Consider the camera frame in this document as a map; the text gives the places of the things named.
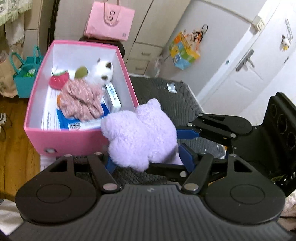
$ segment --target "lavender fluffy stuffed animal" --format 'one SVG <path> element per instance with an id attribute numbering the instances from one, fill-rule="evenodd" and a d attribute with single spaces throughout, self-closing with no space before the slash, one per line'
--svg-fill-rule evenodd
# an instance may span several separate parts
<path id="1" fill-rule="evenodd" d="M 149 162 L 182 164 L 178 155 L 177 131 L 161 110 L 157 99 L 102 119 L 101 130 L 109 140 L 109 155 L 120 167 L 143 172 Z"/>

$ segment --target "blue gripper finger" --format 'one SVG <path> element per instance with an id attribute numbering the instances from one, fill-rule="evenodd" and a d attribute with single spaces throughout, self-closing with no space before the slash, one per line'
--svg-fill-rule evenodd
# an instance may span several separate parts
<path id="1" fill-rule="evenodd" d="M 200 134 L 192 129 L 177 129 L 177 139 L 192 140 L 199 136 Z"/>
<path id="2" fill-rule="evenodd" d="M 108 161 L 105 165 L 105 168 L 107 169 L 107 171 L 112 174 L 115 171 L 116 165 L 114 164 L 114 162 L 111 160 L 110 157 L 108 157 Z"/>
<path id="3" fill-rule="evenodd" d="M 179 145 L 179 156 L 188 173 L 191 173 L 195 168 L 195 164 L 194 164 L 194 156 L 192 155 L 193 151 L 190 148 L 188 150 L 188 148 L 189 147 L 187 146 L 185 147 L 183 144 Z"/>

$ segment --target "pink paper bag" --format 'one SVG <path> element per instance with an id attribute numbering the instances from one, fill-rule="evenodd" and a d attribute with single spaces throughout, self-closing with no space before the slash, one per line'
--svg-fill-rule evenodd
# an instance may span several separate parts
<path id="1" fill-rule="evenodd" d="M 107 2 L 94 2 L 84 35 L 96 39 L 128 40 L 135 10 Z"/>

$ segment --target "door handle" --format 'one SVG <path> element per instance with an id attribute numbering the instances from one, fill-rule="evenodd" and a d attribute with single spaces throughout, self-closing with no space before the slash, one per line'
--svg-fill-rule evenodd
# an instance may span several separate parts
<path id="1" fill-rule="evenodd" d="M 150 56 L 151 53 L 144 53 L 144 52 L 142 52 L 142 55 L 143 55 L 143 56 Z"/>
<path id="2" fill-rule="evenodd" d="M 246 55 L 241 59 L 241 61 L 239 62 L 237 68 L 235 69 L 236 72 L 240 71 L 242 69 L 242 67 L 244 66 L 245 63 L 249 62 L 253 68 L 255 68 L 254 63 L 251 60 L 251 56 L 254 54 L 254 50 L 251 49 L 248 53 L 246 53 Z"/>
<path id="3" fill-rule="evenodd" d="M 253 68 L 255 68 L 255 65 L 251 59 L 247 58 L 247 61 L 252 65 Z"/>

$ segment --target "wooden floor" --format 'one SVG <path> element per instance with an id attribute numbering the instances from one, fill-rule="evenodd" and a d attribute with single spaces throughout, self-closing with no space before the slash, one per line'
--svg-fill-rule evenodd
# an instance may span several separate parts
<path id="1" fill-rule="evenodd" d="M 0 113 L 6 113 L 12 127 L 0 142 L 0 199 L 14 201 L 17 190 L 39 173 L 40 156 L 29 141 L 23 125 L 28 100 L 0 95 Z"/>

